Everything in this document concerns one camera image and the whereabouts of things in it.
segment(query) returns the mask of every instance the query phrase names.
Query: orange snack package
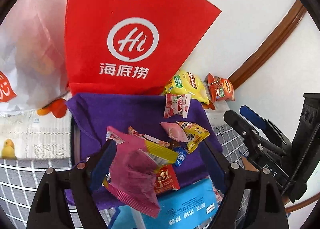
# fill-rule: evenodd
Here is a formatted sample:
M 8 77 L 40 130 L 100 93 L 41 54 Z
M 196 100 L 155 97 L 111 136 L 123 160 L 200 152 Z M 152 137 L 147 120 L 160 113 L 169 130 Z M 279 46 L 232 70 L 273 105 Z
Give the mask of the orange snack package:
M 228 79 L 223 79 L 218 76 L 213 77 L 209 73 L 207 76 L 207 82 L 213 102 L 235 100 L 233 86 Z

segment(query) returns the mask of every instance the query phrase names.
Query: screw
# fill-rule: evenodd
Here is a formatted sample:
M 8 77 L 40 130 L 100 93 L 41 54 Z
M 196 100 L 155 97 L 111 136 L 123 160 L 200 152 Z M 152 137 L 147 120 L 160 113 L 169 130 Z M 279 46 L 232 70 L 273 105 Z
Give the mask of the screw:
M 53 168 L 50 167 L 45 172 L 49 175 L 53 172 Z
M 77 169 L 84 169 L 85 168 L 85 163 L 79 163 L 77 165 Z
M 230 166 L 231 166 L 233 169 L 238 169 L 238 168 L 239 168 L 239 164 L 236 163 L 236 162 L 231 163 Z
M 262 171 L 264 172 L 264 174 L 270 174 L 270 170 L 268 168 L 264 168 L 262 169 Z

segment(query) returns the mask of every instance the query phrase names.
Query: brown wooden molding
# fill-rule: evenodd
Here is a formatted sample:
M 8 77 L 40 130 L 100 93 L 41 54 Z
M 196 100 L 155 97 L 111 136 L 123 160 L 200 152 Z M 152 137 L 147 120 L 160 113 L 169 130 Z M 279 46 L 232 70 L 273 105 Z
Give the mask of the brown wooden molding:
M 307 200 L 304 200 L 303 202 L 301 202 L 299 204 L 296 204 L 296 205 L 293 205 L 293 206 L 290 206 L 290 207 L 286 207 L 285 212 L 288 214 L 288 213 L 291 213 L 293 211 L 297 211 L 297 210 L 299 210 L 299 209 L 301 209 L 303 207 L 306 207 L 306 206 L 312 204 L 313 202 L 317 201 L 319 198 L 320 198 L 320 193 L 317 193 L 316 195 L 310 197 Z
M 300 0 L 296 0 L 288 14 L 258 50 L 229 77 L 234 89 L 248 80 L 276 52 L 296 28 L 306 11 Z

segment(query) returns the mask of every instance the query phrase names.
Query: red cloth bag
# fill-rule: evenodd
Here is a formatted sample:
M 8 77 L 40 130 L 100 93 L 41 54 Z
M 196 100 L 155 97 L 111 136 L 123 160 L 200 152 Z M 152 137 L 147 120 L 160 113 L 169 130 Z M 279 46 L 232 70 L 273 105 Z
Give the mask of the red cloth bag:
M 161 93 L 220 12 L 207 0 L 68 0 L 71 92 Z

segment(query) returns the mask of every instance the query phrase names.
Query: white plastic bag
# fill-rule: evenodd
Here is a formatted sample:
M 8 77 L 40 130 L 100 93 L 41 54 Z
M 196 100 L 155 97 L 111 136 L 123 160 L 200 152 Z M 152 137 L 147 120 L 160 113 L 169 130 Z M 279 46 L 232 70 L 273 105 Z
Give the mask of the white plastic bag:
M 0 25 L 2 114 L 40 109 L 66 92 L 64 54 L 53 43 L 39 5 L 39 0 L 18 0 Z

